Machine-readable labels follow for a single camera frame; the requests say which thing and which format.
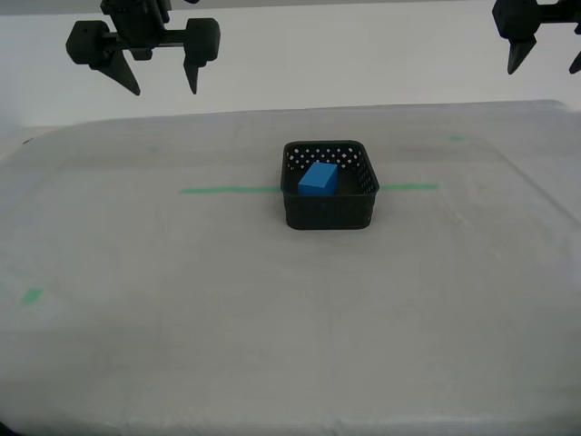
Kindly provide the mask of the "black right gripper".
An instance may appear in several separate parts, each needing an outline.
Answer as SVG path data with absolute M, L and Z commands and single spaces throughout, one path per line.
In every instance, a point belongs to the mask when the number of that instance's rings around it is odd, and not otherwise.
M 538 28 L 545 24 L 576 24 L 580 35 L 580 2 L 562 0 L 540 5 L 535 0 L 497 0 L 492 15 L 499 35 L 509 40 L 507 73 L 513 74 L 530 54 L 537 43 L 534 37 Z M 581 53 L 569 67 L 570 74 L 581 71 Z

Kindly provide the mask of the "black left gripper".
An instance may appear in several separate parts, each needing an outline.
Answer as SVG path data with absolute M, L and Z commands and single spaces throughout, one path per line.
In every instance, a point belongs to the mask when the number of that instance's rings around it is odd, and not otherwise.
M 103 0 L 100 7 L 115 30 L 110 31 L 103 21 L 76 22 L 65 45 L 74 63 L 89 65 L 140 95 L 141 88 L 122 50 L 130 51 L 136 60 L 149 60 L 155 48 L 181 47 L 188 84 L 197 94 L 200 67 L 216 60 L 219 53 L 221 29 L 215 19 L 191 19 L 183 30 L 170 30 L 166 27 L 172 10 L 170 1 Z

